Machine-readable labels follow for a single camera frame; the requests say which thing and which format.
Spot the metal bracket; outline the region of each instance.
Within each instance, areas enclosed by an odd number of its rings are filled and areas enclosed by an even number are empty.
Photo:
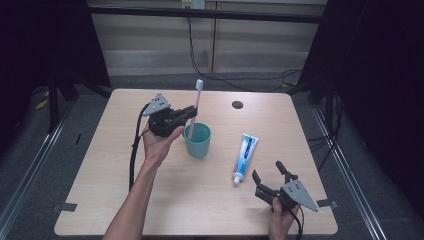
[[[147,109],[143,112],[143,117],[152,115],[153,113],[162,111],[169,107],[171,107],[171,103],[166,100],[161,93],[158,93],[156,97],[152,99]]]
[[[311,209],[314,212],[318,212],[318,207],[312,200],[305,186],[299,180],[293,180],[283,185],[282,189],[293,201],[302,204],[303,206]]]

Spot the blue toothpaste tube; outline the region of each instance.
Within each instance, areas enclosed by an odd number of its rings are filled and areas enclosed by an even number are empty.
[[[241,141],[240,154],[237,159],[237,164],[234,167],[233,178],[234,183],[239,184],[244,179],[247,167],[249,166],[250,159],[255,150],[258,138],[243,133]]]

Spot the teal cup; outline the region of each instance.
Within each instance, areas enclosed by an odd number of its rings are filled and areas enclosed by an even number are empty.
[[[186,142],[187,152],[197,159],[206,156],[209,150],[209,143],[211,141],[211,130],[203,123],[195,123],[193,135],[188,139],[190,125],[184,129],[183,137]]]

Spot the black curtain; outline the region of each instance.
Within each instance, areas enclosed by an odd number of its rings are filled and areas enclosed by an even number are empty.
[[[10,143],[32,91],[52,74],[65,98],[75,83],[110,86],[91,15],[49,4],[87,6],[85,0],[0,3],[0,148]]]
[[[319,76],[311,102],[338,91],[382,169],[424,217],[424,2],[327,2],[328,17],[353,25],[320,25],[301,76]]]

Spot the wooden table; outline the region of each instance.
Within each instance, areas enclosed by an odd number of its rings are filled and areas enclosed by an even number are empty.
[[[193,105],[197,96],[197,91],[115,90],[66,200],[77,204],[77,208],[61,212],[56,234],[104,234],[128,194],[138,114],[157,93],[162,93],[174,109]],[[233,108],[234,101],[241,101],[244,107]],[[142,120],[144,127],[148,118]],[[327,199],[290,96],[203,91],[196,121],[211,128],[208,155],[202,160],[192,158],[182,136],[173,143],[156,176],[145,235],[266,235],[270,206],[255,197],[251,175],[256,169],[263,184],[279,189],[284,177],[275,167],[277,160],[299,175],[315,201]],[[243,133],[259,141],[245,180],[235,186],[232,172]],[[136,174],[144,157],[142,144]],[[329,235],[337,231],[330,207],[320,208],[317,213],[303,209],[304,234]],[[296,233],[297,224],[293,224],[290,234]]]

